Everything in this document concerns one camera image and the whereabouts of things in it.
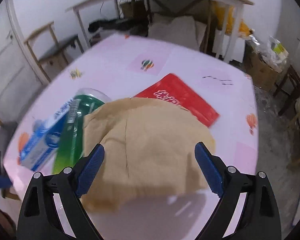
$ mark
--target white door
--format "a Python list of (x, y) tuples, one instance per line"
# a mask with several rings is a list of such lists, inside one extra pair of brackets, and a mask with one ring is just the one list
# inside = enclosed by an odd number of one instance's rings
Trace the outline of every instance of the white door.
[(42, 89), (15, 39), (4, 0), (0, 4), (0, 120), (19, 121)]

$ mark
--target red package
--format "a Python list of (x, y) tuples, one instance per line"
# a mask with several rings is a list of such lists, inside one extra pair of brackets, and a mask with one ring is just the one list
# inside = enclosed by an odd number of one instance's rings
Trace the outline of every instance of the red package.
[(172, 73), (135, 97), (158, 98), (183, 106), (207, 127), (210, 127), (219, 117), (219, 114), (203, 98)]

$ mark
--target metal screw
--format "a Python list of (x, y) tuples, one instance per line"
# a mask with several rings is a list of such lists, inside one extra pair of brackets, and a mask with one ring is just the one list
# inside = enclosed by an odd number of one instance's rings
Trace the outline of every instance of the metal screw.
[(230, 173), (235, 173), (237, 170), (236, 170), (236, 168), (235, 168), (234, 166), (229, 166), (229, 167), (228, 167), (228, 171), (229, 171)]
[(69, 174), (71, 171), (72, 171), (72, 169), (71, 169), (70, 167), (66, 167), (66, 168), (63, 170), (63, 173)]
[(258, 174), (263, 179), (266, 177), (266, 174), (263, 171), (260, 171)]
[(34, 177), (35, 179), (39, 178), (40, 176), (41, 176), (40, 172), (36, 172), (36, 173), (33, 175), (33, 177)]

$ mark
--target wooden chair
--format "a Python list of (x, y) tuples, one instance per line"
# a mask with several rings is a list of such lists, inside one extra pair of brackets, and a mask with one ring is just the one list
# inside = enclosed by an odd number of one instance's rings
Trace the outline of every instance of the wooden chair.
[[(48, 24), (40, 27), (39, 29), (36, 29), (35, 31), (33, 31), (29, 37), (24, 41), (24, 44), (27, 45), (31, 56), (34, 58), (35, 62), (37, 63), (38, 67), (40, 68), (40, 70), (42, 71), (42, 73), (44, 74), (44, 76), (46, 77), (46, 79), (51, 82), (51, 79), (49, 78), (49, 76), (47, 75), (47, 73), (44, 71), (44, 69), (42, 68), (42, 64), (49, 62), (53, 57), (57, 56), (57, 55), (61, 55), (64, 59), (64, 61), (66, 62), (66, 64), (68, 65), (69, 62), (66, 59), (66, 55), (64, 54), (64, 50), (68, 47), (68, 46), (74, 46), (74, 42), (77, 41), (79, 49), (81, 51), (81, 53), (83, 54), (83, 48), (82, 45), (79, 41), (78, 35), (73, 35), (71, 37), (68, 37), (66, 39), (63, 39), (61, 41), (57, 40), (56, 35), (53, 32), (52, 29), (52, 25), (54, 24), (54, 22), (49, 22)], [(55, 45), (52, 46), (50, 49), (47, 50), (47, 52), (39, 59), (37, 59), (36, 55), (34, 54), (31, 46), (30, 46), (30, 42), (35, 40), (40, 34), (42, 34), (43, 32), (49, 30), (53, 41), (55, 42)]]
[[(291, 94), (288, 94), (284, 90), (282, 90), (283, 85), (287, 81), (287, 79), (291, 81), (293, 85), (293, 91)], [(295, 101), (300, 97), (300, 76), (298, 75), (297, 71), (292, 67), (292, 65), (289, 66), (287, 73), (285, 74), (284, 78), (280, 82), (279, 86), (277, 87), (277, 90), (274, 92), (273, 96), (275, 97), (280, 91), (284, 92), (288, 95), (288, 99), (284, 103), (282, 109), (279, 111), (278, 115), (281, 116), (284, 114), (284, 112), (291, 106)]]

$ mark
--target cardboard box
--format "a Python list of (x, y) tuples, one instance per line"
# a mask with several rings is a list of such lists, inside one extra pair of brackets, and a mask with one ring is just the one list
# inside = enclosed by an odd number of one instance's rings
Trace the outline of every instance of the cardboard box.
[(253, 84), (269, 92), (277, 80), (279, 73), (263, 62), (259, 54), (251, 53), (244, 61), (246, 72), (252, 77)]

